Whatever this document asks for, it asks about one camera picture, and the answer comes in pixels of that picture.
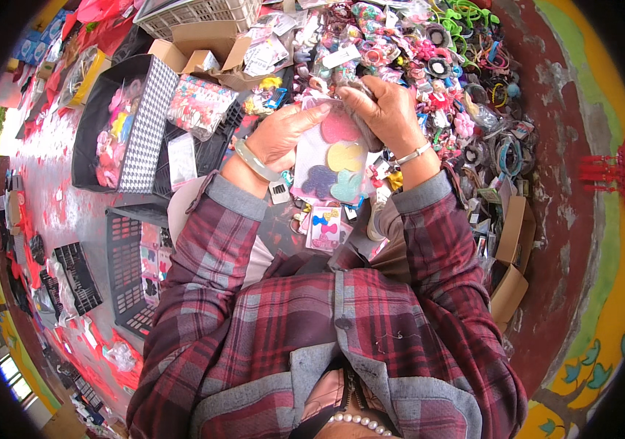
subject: white plastic crate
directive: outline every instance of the white plastic crate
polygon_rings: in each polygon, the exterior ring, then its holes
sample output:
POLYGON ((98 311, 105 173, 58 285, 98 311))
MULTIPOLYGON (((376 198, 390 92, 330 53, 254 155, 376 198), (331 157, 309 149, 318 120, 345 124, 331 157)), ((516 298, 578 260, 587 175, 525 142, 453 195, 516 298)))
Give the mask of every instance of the white plastic crate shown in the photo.
POLYGON ((261 0, 181 0, 157 11, 148 1, 134 19, 153 38, 173 41, 171 27, 201 21, 235 20, 239 31, 256 22, 261 0))

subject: left hand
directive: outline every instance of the left hand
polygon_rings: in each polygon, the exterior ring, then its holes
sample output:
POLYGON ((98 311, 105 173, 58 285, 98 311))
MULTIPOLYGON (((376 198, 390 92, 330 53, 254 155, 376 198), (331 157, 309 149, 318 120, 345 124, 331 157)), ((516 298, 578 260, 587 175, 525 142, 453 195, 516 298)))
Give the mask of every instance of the left hand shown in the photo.
POLYGON ((299 105, 283 107, 259 124, 247 138, 247 147, 272 170, 289 169, 296 162, 300 135, 325 120, 331 108, 328 104, 304 111, 299 105))
MULTIPOLYGON (((273 171, 290 169, 296 163, 295 147, 300 135, 325 120, 330 109, 327 104, 305 111, 299 105, 282 108, 259 124, 247 138, 247 147, 273 171)), ((228 160, 220 175, 255 197, 266 196, 268 181, 254 172, 237 154, 228 160)))

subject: red plaid shirt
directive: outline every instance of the red plaid shirt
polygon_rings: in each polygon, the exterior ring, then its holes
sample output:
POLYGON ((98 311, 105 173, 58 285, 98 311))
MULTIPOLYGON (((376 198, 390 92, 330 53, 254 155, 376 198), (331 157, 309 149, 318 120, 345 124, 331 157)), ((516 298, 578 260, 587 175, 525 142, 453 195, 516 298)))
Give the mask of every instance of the red plaid shirt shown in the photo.
POLYGON ((404 438, 515 435, 527 398, 451 192, 442 172, 394 195, 411 285, 356 268, 242 289, 266 203, 220 176, 203 185, 145 342, 131 437, 286 438, 340 354, 404 438))

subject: hand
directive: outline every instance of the hand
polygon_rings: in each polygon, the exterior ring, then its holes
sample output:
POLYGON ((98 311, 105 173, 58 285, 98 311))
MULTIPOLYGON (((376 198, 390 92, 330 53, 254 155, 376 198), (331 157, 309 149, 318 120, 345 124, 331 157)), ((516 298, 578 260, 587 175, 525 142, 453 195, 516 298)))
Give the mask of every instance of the hand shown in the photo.
POLYGON ((363 76, 361 81, 374 93, 377 104, 351 87, 340 87, 337 94, 366 121, 396 158, 405 157, 427 143, 417 123, 417 101, 410 92, 375 76, 363 76))
MULTIPOLYGON (((303 111, 299 105, 289 105, 264 119, 247 139, 249 150, 276 172, 290 169, 296 163, 295 147, 300 135, 319 124, 329 114, 327 104, 303 111)), ((268 181, 254 172, 235 154, 220 173, 232 184, 255 197, 264 198, 268 181)))
POLYGON ((274 171, 289 169, 296 162, 300 135, 325 120, 330 109, 327 104, 305 111, 299 105, 284 107, 259 124, 247 138, 247 147, 274 171))

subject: shirt button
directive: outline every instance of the shirt button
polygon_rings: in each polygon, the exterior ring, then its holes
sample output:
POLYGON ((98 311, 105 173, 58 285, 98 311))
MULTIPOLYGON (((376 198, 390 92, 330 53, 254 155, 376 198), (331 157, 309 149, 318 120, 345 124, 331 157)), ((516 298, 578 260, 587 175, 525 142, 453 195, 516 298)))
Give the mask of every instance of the shirt button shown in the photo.
POLYGON ((346 331, 347 329, 352 328, 352 321, 347 318, 339 318, 334 321, 334 325, 337 326, 337 328, 344 329, 346 331))

